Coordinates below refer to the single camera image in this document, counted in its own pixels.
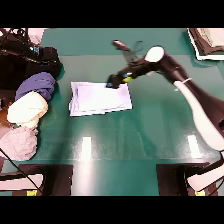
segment wire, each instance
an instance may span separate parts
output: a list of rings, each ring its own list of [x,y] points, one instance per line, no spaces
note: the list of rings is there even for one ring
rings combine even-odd
[[[12,163],[12,165],[15,167],[15,168],[17,168],[35,187],[36,187],[36,189],[38,190],[38,191],[40,191],[40,193],[42,194],[42,196],[44,196],[44,194],[43,194],[43,191],[39,188],[39,187],[37,187],[37,185],[31,180],[31,178],[29,178],[29,176],[27,175],[27,174],[25,174],[11,159],[10,159],[10,157],[0,148],[0,151],[2,152],[2,154],[4,155],[4,156],[6,156],[7,157],[7,159]]]
[[[219,184],[219,186],[218,186],[212,193],[210,193],[208,196],[212,196],[216,191],[218,191],[218,189],[222,186],[223,183],[224,183],[224,179],[223,179],[222,182]]]

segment green tabletop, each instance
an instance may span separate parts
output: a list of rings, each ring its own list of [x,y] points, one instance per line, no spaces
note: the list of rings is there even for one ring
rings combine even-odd
[[[224,99],[222,62],[197,61],[186,29],[47,29],[42,45],[58,49],[64,69],[39,123],[37,153],[23,163],[74,164],[72,195],[159,195],[156,164],[214,161],[219,153],[199,135],[182,94],[157,73],[128,85],[132,110],[69,116],[70,82],[105,82],[126,66],[113,39],[129,46],[142,40],[142,55],[154,45],[165,47],[198,85]],[[196,136],[198,157],[189,135]],[[89,161],[82,161],[85,137],[91,138]],[[12,170],[5,162],[2,172]]]

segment robotic arm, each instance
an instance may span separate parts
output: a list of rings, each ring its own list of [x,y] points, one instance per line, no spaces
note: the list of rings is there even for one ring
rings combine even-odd
[[[130,52],[120,41],[113,41],[119,50]],[[221,154],[221,159],[202,169],[185,173],[187,183],[201,191],[224,176],[224,101],[217,99],[198,87],[161,46],[152,47],[147,54],[136,61],[128,61],[128,67],[117,75],[109,76],[106,87],[118,88],[151,71],[158,72],[183,94],[189,103],[195,126],[204,141]]]

